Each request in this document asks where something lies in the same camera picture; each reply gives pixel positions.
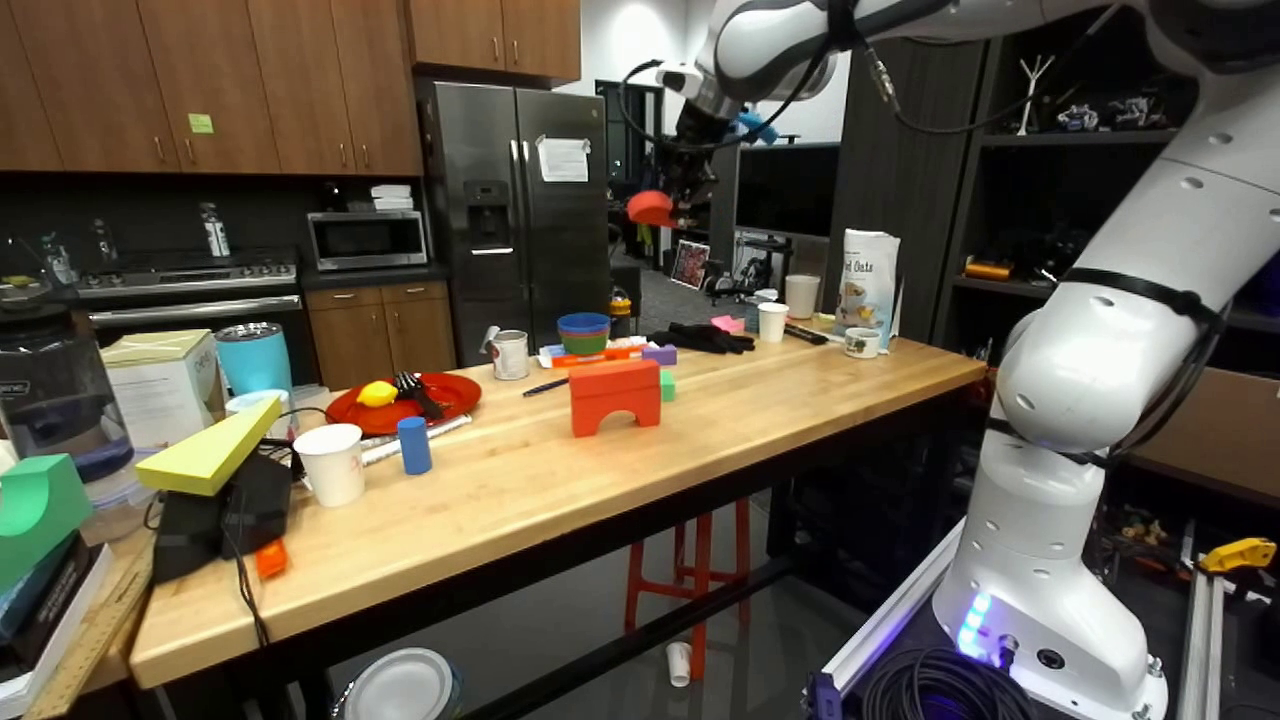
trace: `plastic bag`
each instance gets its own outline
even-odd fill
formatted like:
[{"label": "plastic bag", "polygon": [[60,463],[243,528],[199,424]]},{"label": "plastic bag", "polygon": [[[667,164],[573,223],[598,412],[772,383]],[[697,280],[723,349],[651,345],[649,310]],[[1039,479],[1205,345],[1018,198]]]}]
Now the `plastic bag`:
[{"label": "plastic bag", "polygon": [[900,235],[845,227],[837,330],[878,330],[881,349],[887,349],[898,322],[898,247]]}]

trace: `upper cabinet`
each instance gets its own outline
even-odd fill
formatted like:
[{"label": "upper cabinet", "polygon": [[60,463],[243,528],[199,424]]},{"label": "upper cabinet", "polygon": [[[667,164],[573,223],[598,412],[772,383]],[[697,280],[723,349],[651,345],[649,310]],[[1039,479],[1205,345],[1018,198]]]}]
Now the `upper cabinet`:
[{"label": "upper cabinet", "polygon": [[404,0],[3,0],[0,63],[0,171],[421,178]]},{"label": "upper cabinet", "polygon": [[404,0],[334,0],[355,171],[417,178],[417,99]]},{"label": "upper cabinet", "polygon": [[582,76],[582,0],[413,0],[417,63]]},{"label": "upper cabinet", "polygon": [[140,18],[184,169],[282,169],[250,3],[140,0]]},{"label": "upper cabinet", "polygon": [[57,169],[49,116],[37,92],[37,76],[19,47],[13,3],[0,3],[0,164],[3,169]]},{"label": "upper cabinet", "polygon": [[13,0],[19,45],[70,171],[169,171],[171,150],[137,0]]}]

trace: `red stool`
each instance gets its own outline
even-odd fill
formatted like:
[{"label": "red stool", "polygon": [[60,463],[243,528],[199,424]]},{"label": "red stool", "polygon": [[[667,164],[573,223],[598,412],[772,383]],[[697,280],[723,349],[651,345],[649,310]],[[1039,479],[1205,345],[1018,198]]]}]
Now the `red stool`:
[{"label": "red stool", "polygon": [[[673,581],[649,581],[646,577],[646,539],[631,544],[627,553],[627,607],[625,607],[625,632],[636,632],[636,611],[639,611],[639,594],[655,594],[655,597],[679,597],[679,601],[697,601],[708,597],[714,586],[728,586],[728,581],[745,581],[753,574],[753,500],[737,500],[734,506],[734,574],[718,574],[714,570],[714,511],[694,520],[694,564],[684,562],[684,524],[677,524],[677,544],[673,544]],[[737,603],[737,621],[742,627],[750,627],[753,611],[750,601]],[[689,646],[689,679],[700,686],[708,674],[708,626],[694,627],[694,646]]]}]

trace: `stainless steel refrigerator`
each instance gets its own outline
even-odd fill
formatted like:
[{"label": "stainless steel refrigerator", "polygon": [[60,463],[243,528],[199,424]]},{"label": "stainless steel refrigerator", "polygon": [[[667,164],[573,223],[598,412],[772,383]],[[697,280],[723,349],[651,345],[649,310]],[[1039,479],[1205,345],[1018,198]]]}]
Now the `stainless steel refrigerator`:
[{"label": "stainless steel refrigerator", "polygon": [[492,323],[530,330],[537,352],[556,316],[607,311],[606,104],[454,81],[421,104],[462,361],[486,361]]}]

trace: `yellow sponge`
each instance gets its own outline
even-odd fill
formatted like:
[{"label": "yellow sponge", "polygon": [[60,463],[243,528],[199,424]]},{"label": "yellow sponge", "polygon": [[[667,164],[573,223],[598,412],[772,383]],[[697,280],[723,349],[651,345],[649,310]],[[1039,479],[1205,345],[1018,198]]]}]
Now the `yellow sponge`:
[{"label": "yellow sponge", "polygon": [[275,422],[282,398],[225,417],[219,424],[140,462],[137,479],[157,492],[217,495]]}]

